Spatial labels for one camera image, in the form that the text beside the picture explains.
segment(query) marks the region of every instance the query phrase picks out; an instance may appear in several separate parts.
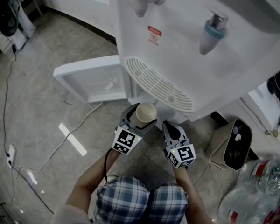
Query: trash bin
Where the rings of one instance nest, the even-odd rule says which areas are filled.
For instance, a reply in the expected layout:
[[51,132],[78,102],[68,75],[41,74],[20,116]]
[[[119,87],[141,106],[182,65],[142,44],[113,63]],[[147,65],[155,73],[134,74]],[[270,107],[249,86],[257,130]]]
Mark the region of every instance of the trash bin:
[[245,164],[251,140],[251,128],[237,119],[214,132],[205,155],[219,169],[239,170]]

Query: drip tray grille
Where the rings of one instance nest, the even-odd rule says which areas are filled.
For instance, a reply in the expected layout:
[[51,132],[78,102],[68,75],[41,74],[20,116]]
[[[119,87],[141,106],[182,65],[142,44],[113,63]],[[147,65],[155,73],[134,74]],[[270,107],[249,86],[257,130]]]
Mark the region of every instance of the drip tray grille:
[[146,92],[182,112],[193,112],[193,102],[176,85],[137,57],[125,59],[130,76]]

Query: open cabinet door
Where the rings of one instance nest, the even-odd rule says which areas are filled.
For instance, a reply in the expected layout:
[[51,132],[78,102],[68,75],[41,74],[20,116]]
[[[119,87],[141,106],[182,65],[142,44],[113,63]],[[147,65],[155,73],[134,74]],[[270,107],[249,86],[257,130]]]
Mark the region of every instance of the open cabinet door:
[[85,103],[130,98],[131,83],[119,56],[104,56],[55,68],[53,76]]

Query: gray floor tile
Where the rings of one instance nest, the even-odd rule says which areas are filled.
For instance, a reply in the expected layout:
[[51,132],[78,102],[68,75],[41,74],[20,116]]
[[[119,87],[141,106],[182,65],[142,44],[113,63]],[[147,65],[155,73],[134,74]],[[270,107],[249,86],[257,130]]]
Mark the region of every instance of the gray floor tile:
[[231,169],[223,171],[209,165],[195,184],[210,218],[217,216],[222,198],[235,186],[237,177],[238,171]]
[[175,181],[174,177],[169,175],[144,155],[127,170],[124,176],[133,176],[137,178],[145,184],[149,191],[164,183]]
[[[193,183],[195,183],[203,171],[208,166],[208,160],[205,157],[204,150],[207,147],[214,128],[217,125],[209,117],[205,117],[201,120],[191,123],[190,121],[181,124],[181,127],[185,130],[187,137],[192,141],[196,160],[188,166],[188,174]],[[174,176],[172,169],[172,164],[164,155],[163,149],[166,144],[164,142],[163,135],[150,146],[150,148],[145,152],[145,156],[168,172],[170,175]]]
[[129,155],[121,154],[111,167],[108,174],[110,175],[123,175],[149,148],[149,144],[145,141],[141,141]]
[[43,224],[50,223],[53,215],[44,207],[36,197],[35,194],[27,188],[25,195],[18,201],[14,202],[11,207],[16,217],[23,221],[23,223]]
[[143,141],[152,145],[156,139],[162,135],[162,131],[159,130],[156,126],[154,126],[143,138]]
[[[37,24],[34,36],[17,52],[17,61],[13,64],[6,128],[7,145],[12,143],[17,149],[15,166],[38,169],[64,139],[58,126],[63,123],[69,130],[73,129],[95,105],[83,104],[64,89],[52,76],[54,68],[115,55],[117,48],[52,12],[34,23]],[[2,147],[2,112],[10,62],[4,54],[0,55],[0,202],[7,203],[13,189]],[[111,147],[114,136],[111,130],[118,125],[120,113],[127,106],[126,101],[108,104],[104,114],[97,113],[96,118],[90,115],[80,132],[74,133],[88,152],[85,157],[66,141],[40,173],[33,173],[38,182],[35,189],[43,191],[41,195],[50,208],[64,203],[78,177]],[[22,200],[19,207],[25,209],[24,214],[15,210],[23,216],[23,223],[49,223],[50,214],[21,178],[15,180],[15,189],[15,199]]]

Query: electrical outlet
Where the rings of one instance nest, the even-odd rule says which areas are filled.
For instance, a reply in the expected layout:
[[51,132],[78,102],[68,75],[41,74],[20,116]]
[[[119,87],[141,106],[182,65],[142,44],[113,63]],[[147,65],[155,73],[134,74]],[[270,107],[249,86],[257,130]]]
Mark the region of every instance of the electrical outlet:
[[14,165],[15,153],[16,153],[16,150],[15,150],[14,146],[12,144],[9,145],[9,151],[8,151],[9,157],[7,157],[7,164],[9,166],[9,168],[12,168],[11,165],[9,164],[9,161],[11,162],[12,165]]

